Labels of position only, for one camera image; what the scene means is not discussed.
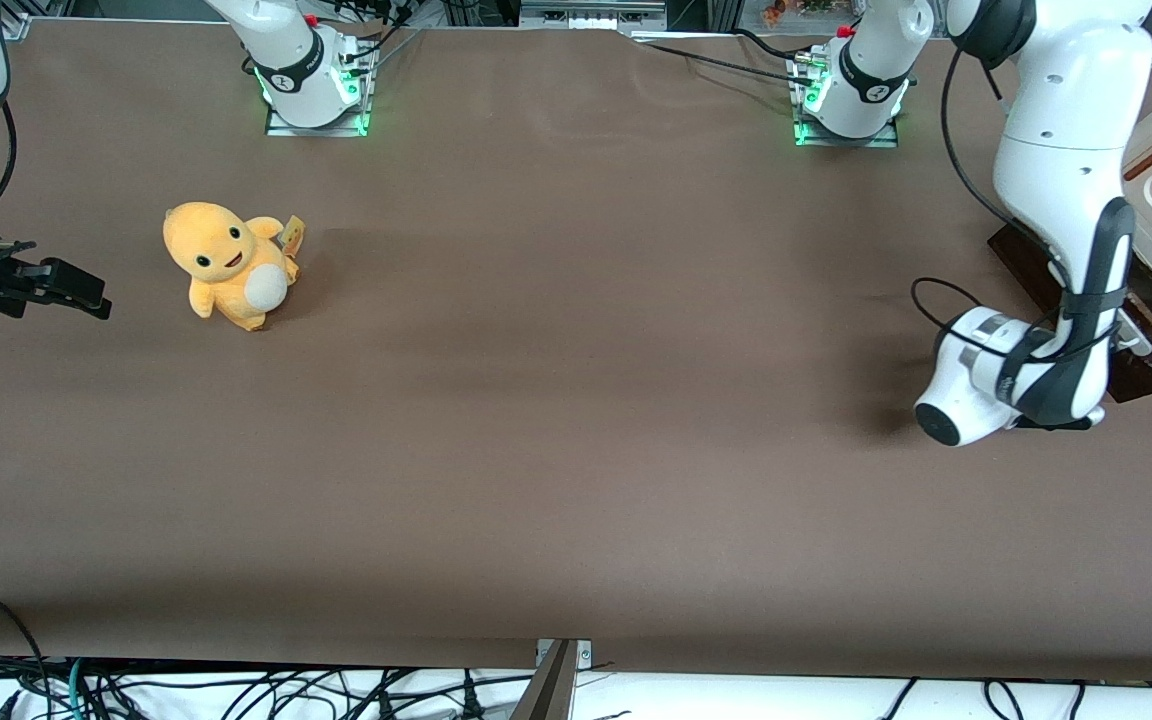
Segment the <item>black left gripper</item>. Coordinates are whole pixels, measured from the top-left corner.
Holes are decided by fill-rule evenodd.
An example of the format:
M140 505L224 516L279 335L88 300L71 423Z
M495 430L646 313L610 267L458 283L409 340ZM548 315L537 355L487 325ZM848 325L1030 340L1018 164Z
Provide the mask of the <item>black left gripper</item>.
M1068 402L1062 400L1020 400L1014 406L1018 416L1014 429L1034 430L1089 430L1105 419L1105 407L1093 406L1087 414L1076 415Z

